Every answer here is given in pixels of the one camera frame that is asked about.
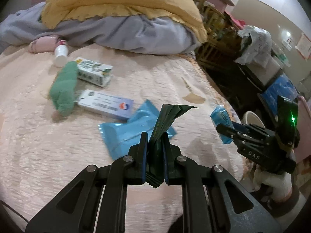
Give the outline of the right gloved hand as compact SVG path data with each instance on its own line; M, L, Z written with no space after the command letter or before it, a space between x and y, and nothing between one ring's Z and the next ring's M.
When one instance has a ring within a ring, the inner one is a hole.
M292 195L292 178L287 172L281 175L271 174L267 171L262 171L259 167L256 168L253 185L255 191L259 191L262 185L272 187L270 198L277 203L285 202Z

